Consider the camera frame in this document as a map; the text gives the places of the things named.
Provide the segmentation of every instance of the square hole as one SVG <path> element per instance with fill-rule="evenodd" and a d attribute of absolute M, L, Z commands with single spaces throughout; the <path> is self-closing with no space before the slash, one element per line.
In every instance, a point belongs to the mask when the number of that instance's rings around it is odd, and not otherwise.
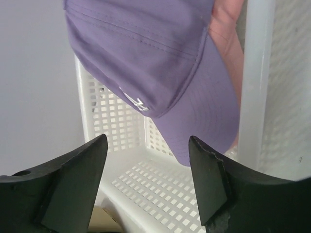
<path fill-rule="evenodd" d="M 187 226 L 189 223 L 190 223 L 190 221 L 189 221 L 188 219 L 185 219 L 185 220 L 183 221 L 183 224 L 184 224 L 185 226 Z"/>
<path fill-rule="evenodd" d="M 149 205 L 146 206 L 146 208 L 144 209 L 146 212 L 148 212 L 151 209 L 151 207 Z"/>
<path fill-rule="evenodd" d="M 181 208 L 181 207 L 183 207 L 184 206 L 184 204 L 183 203 L 179 203 L 178 205 L 177 205 L 177 208 Z"/>
<path fill-rule="evenodd" d="M 157 215 L 155 216 L 155 219 L 156 219 L 156 220 L 159 220 L 161 217 L 162 217 L 161 214 L 157 214 Z"/>
<path fill-rule="evenodd" d="M 177 215 L 176 219 L 177 221 L 180 221 L 183 217 L 181 215 Z"/>
<path fill-rule="evenodd" d="M 176 211 L 174 211 L 174 210 L 172 210 L 171 212 L 170 212 L 170 216 L 174 216 L 176 214 Z"/>
<path fill-rule="evenodd" d="M 144 207 L 146 203 L 143 201 L 141 204 L 139 204 L 140 207 Z"/>
<path fill-rule="evenodd" d="M 198 228 L 198 226 L 195 225 L 195 224 L 192 224 L 192 225 L 190 226 L 190 229 L 191 229 L 192 231 L 195 231 L 195 229 L 197 229 L 197 228 Z"/>
<path fill-rule="evenodd" d="M 163 211 L 164 211 L 164 212 L 168 212 L 169 209 L 170 209 L 170 208 L 169 208 L 168 206 L 165 206 L 164 209 L 163 209 Z"/>
<path fill-rule="evenodd" d="M 182 233 L 182 229 L 177 228 L 177 229 L 174 231 L 174 233 Z"/>
<path fill-rule="evenodd" d="M 138 204 L 138 203 L 140 203 L 140 201 L 141 201 L 141 199 L 140 199 L 140 198 L 137 198 L 137 199 L 135 200 L 135 203 Z"/>
<path fill-rule="evenodd" d="M 163 205 L 164 205 L 164 204 L 163 204 L 162 202 L 160 202 L 157 206 L 158 206 L 159 208 L 161 208 Z"/>
<path fill-rule="evenodd" d="M 150 214 L 151 216 L 154 215 L 155 213 L 156 213 L 155 210 L 152 210 L 152 211 L 149 212 L 149 214 Z"/>
<path fill-rule="evenodd" d="M 190 210 L 190 208 L 187 207 L 187 206 L 184 208 L 184 212 L 185 212 L 185 213 L 188 213 L 189 210 Z"/>
<path fill-rule="evenodd" d="M 175 205 L 176 202 L 177 202 L 177 200 L 173 199 L 173 200 L 171 201 L 171 204 Z"/>
<path fill-rule="evenodd" d="M 197 212 L 196 212 L 196 211 L 192 211 L 192 212 L 190 213 L 190 215 L 191 215 L 192 217 L 195 217 L 195 216 L 196 216 L 196 214 L 197 214 Z"/>
<path fill-rule="evenodd" d="M 184 200 L 185 200 L 185 201 L 188 201 L 189 199 L 190 199 L 189 196 L 185 196 L 185 197 L 184 197 Z"/>
<path fill-rule="evenodd" d="M 167 228 L 171 230 L 171 229 L 174 228 L 174 226 L 175 226 L 175 224 L 173 224 L 173 223 L 171 222 L 171 223 L 167 226 Z"/>
<path fill-rule="evenodd" d="M 163 225 L 165 225 L 167 222 L 168 222 L 168 219 L 167 219 L 167 218 L 164 218 L 164 219 L 162 219 L 162 221 L 161 221 L 161 223 L 162 223 Z"/>

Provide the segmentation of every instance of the gray wall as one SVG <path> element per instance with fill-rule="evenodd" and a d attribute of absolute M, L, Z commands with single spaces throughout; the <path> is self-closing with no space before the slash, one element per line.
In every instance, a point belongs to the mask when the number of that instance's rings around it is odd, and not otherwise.
<path fill-rule="evenodd" d="M 0 175 L 83 144 L 62 0 L 1 0 Z"/>

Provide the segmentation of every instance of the embroidered logo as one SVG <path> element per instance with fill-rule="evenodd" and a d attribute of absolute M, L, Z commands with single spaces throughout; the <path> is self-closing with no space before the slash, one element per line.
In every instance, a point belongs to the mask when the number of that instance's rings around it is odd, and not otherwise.
<path fill-rule="evenodd" d="M 140 100 L 140 98 L 137 98 L 136 100 L 131 98 L 129 95 L 124 93 L 124 95 L 141 111 L 141 112 L 147 112 L 149 111 L 149 108 L 144 106 L 144 103 Z"/>

